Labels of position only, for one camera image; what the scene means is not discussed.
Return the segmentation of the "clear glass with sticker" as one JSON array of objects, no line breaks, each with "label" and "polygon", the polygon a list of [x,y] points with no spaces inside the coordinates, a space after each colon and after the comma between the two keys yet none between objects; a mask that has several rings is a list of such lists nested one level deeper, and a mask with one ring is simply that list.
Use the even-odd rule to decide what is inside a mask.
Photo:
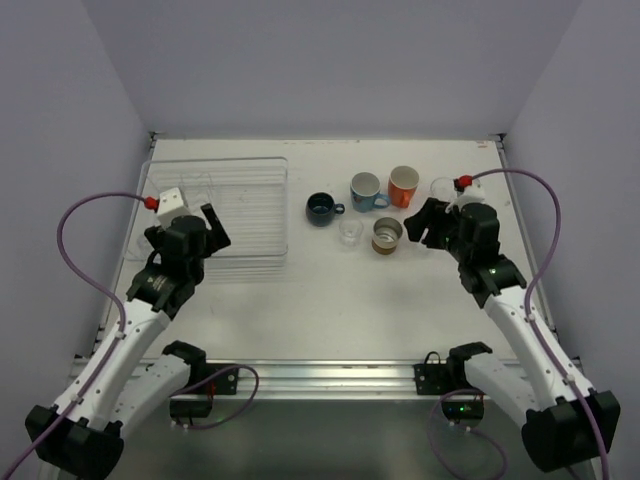
[{"label": "clear glass with sticker", "polygon": [[450,203],[457,198],[454,179],[450,177],[438,177],[430,185],[430,196],[439,201]]}]

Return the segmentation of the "beige bottomed cup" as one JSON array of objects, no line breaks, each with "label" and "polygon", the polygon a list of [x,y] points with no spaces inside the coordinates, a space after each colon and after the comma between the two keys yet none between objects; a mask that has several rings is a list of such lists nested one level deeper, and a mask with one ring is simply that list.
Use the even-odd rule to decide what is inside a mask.
[{"label": "beige bottomed cup", "polygon": [[372,248],[381,255],[392,254],[403,236],[403,226],[392,217],[378,219],[373,225]]}]

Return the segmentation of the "orange mug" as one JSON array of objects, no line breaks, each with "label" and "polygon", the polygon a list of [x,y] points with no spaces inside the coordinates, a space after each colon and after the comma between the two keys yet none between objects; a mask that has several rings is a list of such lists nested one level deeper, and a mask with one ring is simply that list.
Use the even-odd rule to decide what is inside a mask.
[{"label": "orange mug", "polygon": [[408,208],[419,185],[419,173],[410,166],[395,167],[388,180],[388,195],[391,204],[398,208]]}]

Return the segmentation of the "light blue floral mug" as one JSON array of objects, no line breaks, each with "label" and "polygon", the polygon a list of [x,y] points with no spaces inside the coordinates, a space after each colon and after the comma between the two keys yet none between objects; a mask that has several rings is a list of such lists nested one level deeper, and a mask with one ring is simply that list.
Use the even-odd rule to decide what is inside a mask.
[{"label": "light blue floral mug", "polygon": [[350,183],[353,208],[360,213],[390,206],[390,198],[381,192],[381,182],[370,172],[357,173]]}]

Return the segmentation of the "dark blue squat mug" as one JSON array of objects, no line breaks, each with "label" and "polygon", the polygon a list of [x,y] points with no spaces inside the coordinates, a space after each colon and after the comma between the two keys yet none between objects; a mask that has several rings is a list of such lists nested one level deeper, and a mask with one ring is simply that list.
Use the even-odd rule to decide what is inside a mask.
[{"label": "dark blue squat mug", "polygon": [[306,202],[305,213],[307,220],[316,227],[325,227],[332,223],[336,215],[345,212],[345,206],[337,203],[326,192],[312,194]]}]

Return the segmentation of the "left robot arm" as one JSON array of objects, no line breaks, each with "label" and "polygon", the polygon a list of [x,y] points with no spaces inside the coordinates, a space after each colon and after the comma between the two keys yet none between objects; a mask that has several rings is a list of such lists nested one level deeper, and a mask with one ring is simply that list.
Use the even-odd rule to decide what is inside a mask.
[{"label": "left robot arm", "polygon": [[124,450],[116,402],[140,359],[202,283],[204,262],[231,240],[212,205],[201,215],[174,216],[150,227],[153,250],[132,280],[119,318],[76,381],[50,407],[36,405],[25,420],[40,460],[84,479],[104,479]]}]

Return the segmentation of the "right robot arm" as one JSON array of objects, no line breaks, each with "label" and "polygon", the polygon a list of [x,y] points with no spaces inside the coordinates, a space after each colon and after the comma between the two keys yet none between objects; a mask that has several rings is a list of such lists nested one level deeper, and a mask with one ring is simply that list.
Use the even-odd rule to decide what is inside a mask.
[{"label": "right robot arm", "polygon": [[456,260],[462,286],[501,331],[526,374],[520,378],[476,342],[451,350],[447,365],[453,379],[488,395],[509,416],[539,470],[599,458],[607,478],[620,404],[612,392],[595,389],[534,308],[524,277],[500,251],[496,211],[482,203],[451,207],[430,198],[403,224],[410,241]]}]

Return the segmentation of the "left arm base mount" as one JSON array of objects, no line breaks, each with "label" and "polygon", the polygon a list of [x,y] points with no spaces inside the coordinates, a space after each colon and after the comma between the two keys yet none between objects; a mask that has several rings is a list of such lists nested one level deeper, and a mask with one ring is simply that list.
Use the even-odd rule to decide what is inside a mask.
[{"label": "left arm base mount", "polygon": [[207,418],[217,397],[237,393],[239,368],[233,364],[209,364],[200,368],[169,400],[169,416],[177,424],[194,426]]}]

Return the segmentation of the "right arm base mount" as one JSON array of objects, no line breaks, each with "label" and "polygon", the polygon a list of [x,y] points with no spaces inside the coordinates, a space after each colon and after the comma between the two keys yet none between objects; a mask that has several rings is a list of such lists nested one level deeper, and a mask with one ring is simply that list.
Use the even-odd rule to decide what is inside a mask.
[{"label": "right arm base mount", "polygon": [[[412,366],[416,393],[442,398],[456,390],[471,389],[464,373],[464,363],[473,356],[492,352],[483,342],[453,347],[445,360],[438,352],[429,352],[422,362]],[[445,418],[454,424],[477,426],[485,413],[484,395],[477,394],[470,401],[444,400],[441,410]]]}]

